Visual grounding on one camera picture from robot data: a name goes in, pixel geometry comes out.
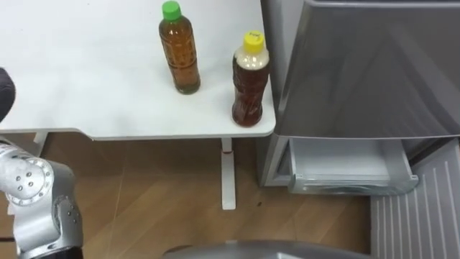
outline white table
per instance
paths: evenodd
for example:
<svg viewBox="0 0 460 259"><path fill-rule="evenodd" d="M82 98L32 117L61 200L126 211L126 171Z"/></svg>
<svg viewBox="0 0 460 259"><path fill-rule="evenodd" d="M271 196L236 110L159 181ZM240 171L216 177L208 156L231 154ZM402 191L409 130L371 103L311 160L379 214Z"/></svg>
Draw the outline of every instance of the white table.
<svg viewBox="0 0 460 259"><path fill-rule="evenodd" d="M165 61L160 0L16 0L0 4L0 66L17 99L0 133L79 131L94 140L222 139L222 205L234 209L232 137L275 127L271 85L259 124L231 119L231 58L250 29L263 30L260 1L182 0L193 25L201 88L179 94Z"/></svg>

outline brown liquid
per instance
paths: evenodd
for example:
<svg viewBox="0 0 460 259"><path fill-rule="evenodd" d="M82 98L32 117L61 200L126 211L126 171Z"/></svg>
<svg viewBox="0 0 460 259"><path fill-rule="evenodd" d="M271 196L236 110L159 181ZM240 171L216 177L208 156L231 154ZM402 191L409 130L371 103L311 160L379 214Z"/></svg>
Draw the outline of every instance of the brown liquid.
<svg viewBox="0 0 460 259"><path fill-rule="evenodd" d="M160 37L176 89L182 94L195 93L200 87L200 75L192 24L184 16L173 22L162 20Z"/></svg>
<svg viewBox="0 0 460 259"><path fill-rule="evenodd" d="M239 66L236 58L233 58L235 102L232 117L237 124L250 127L262 118L262 97L269 72L269 64L262 69L251 71Z"/></svg>

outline plastic bottle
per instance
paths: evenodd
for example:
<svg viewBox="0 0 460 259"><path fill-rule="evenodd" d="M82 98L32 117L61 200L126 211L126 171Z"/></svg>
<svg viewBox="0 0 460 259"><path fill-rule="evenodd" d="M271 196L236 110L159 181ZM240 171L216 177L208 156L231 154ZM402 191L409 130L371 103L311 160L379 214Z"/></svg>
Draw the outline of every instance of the plastic bottle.
<svg viewBox="0 0 460 259"><path fill-rule="evenodd" d="M241 126L251 127L262 118L262 96L268 82L269 61L264 35L259 31L246 33L243 45L233 58L235 102L232 117Z"/></svg>
<svg viewBox="0 0 460 259"><path fill-rule="evenodd" d="M200 87L200 75L192 24L176 1L166 1L162 12L160 37L175 87L182 94L193 94Z"/></svg>

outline wooden floor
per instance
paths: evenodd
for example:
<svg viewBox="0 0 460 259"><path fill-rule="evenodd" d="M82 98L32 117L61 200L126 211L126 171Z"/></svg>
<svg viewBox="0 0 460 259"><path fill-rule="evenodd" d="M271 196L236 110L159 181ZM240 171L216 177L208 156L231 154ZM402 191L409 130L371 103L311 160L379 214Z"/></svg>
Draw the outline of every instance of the wooden floor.
<svg viewBox="0 0 460 259"><path fill-rule="evenodd" d="M219 140L92 142L49 136L45 157L77 177L85 258L159 258L178 245L225 240L302 240L369 252L369 199L299 196L260 188L251 139L234 141L237 208L221 210ZM12 218L0 202L0 235ZM2 258L14 244L0 243Z"/></svg>

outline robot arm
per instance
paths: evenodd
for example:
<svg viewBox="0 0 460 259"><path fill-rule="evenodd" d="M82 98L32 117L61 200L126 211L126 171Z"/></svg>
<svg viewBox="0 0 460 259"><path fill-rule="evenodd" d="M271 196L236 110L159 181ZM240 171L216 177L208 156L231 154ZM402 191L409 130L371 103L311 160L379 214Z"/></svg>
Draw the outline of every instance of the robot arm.
<svg viewBox="0 0 460 259"><path fill-rule="evenodd" d="M0 68L0 121L12 107L14 84ZM0 143L0 191L14 215L18 258L83 258L75 180L66 165Z"/></svg>

